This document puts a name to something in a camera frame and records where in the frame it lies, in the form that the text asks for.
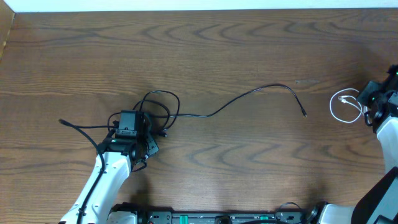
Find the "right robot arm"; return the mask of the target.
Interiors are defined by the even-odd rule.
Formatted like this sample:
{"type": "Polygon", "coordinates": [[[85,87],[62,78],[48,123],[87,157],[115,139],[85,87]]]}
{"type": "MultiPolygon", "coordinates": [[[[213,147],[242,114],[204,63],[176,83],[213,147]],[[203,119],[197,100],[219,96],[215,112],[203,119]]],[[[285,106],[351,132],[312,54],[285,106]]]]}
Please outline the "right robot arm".
{"type": "Polygon", "coordinates": [[[397,223],[397,65],[387,73],[381,83],[369,81],[355,98],[382,147],[385,176],[356,206],[324,203],[311,212],[307,223],[397,223]]]}

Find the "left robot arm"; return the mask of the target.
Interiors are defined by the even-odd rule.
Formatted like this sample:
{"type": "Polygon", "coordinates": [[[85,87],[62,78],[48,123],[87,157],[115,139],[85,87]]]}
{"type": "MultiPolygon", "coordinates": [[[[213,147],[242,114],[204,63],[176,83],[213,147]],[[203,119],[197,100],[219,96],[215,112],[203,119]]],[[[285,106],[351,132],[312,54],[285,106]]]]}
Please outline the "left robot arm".
{"type": "Polygon", "coordinates": [[[149,115],[136,110],[122,110],[107,136],[99,144],[76,126],[59,122],[84,135],[96,149],[96,162],[79,197],[60,223],[141,223],[137,212],[113,206],[124,181],[132,172],[146,168],[146,160],[159,151],[154,141],[149,115]]]}

